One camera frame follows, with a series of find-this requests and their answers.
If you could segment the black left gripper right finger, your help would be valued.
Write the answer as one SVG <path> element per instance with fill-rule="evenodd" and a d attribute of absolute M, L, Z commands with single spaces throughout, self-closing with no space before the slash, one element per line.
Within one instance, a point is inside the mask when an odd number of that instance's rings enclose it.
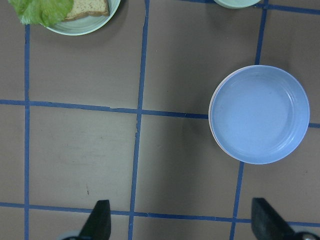
<path fill-rule="evenodd" d="M 251 201 L 251 229 L 257 240 L 291 240 L 295 231 L 262 197 Z"/>

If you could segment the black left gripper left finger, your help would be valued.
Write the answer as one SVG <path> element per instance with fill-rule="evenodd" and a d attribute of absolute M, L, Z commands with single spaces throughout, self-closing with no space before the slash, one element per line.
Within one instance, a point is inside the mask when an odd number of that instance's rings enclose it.
<path fill-rule="evenodd" d="M 110 236 L 110 201 L 99 200 L 96 202 L 77 238 L 79 240 L 108 240 Z"/>

